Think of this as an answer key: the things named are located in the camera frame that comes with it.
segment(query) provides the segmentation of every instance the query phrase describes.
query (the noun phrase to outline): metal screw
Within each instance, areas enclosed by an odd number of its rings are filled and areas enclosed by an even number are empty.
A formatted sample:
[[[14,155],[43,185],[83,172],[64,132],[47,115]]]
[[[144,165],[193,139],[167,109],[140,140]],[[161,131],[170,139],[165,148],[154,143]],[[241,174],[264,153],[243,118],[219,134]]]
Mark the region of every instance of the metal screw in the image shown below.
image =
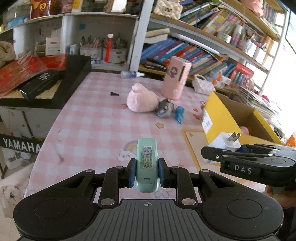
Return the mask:
[[[186,206],[191,206],[196,204],[196,201],[192,198],[184,198],[181,202],[183,205],[186,205]]]
[[[111,198],[104,198],[101,200],[101,204],[104,205],[104,206],[110,206],[112,204],[114,204],[115,201]]]

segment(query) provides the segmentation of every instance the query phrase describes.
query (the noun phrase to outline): open cardboard box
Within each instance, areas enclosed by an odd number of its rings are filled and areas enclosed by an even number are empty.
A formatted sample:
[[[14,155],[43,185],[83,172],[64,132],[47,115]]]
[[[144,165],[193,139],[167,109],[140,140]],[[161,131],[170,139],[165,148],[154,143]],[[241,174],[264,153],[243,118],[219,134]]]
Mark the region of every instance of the open cardboard box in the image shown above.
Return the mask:
[[[258,110],[212,92],[205,105],[201,118],[208,143],[211,143],[221,132],[241,133],[240,126],[248,128],[250,135],[242,135],[241,144],[282,144],[270,125]]]

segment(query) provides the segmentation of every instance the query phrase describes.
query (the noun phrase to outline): hand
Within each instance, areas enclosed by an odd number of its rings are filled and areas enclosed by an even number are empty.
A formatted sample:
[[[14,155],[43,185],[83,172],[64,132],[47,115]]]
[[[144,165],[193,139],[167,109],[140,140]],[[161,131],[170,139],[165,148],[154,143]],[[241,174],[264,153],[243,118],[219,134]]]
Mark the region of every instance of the hand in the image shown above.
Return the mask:
[[[271,186],[266,186],[265,191],[268,196],[274,198],[282,207],[296,207],[296,190],[284,191],[280,194],[274,194]]]

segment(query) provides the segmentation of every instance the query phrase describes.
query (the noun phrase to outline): pink cylinder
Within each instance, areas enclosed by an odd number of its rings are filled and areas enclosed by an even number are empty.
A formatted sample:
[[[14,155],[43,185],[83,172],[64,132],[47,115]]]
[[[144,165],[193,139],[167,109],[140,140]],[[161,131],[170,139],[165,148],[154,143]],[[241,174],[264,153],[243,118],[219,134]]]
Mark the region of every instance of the pink cylinder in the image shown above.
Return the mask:
[[[191,62],[188,60],[173,56],[170,60],[170,66],[164,78],[161,94],[171,100],[178,100],[182,94],[186,83]]]

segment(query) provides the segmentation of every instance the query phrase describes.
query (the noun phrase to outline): white quilted handbag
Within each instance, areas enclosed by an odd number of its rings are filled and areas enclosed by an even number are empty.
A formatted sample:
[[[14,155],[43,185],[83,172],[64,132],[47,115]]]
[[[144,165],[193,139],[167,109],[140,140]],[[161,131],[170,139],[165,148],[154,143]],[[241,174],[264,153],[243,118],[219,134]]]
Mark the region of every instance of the white quilted handbag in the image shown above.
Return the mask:
[[[180,19],[183,6],[167,0],[157,0],[154,13],[173,19]]]

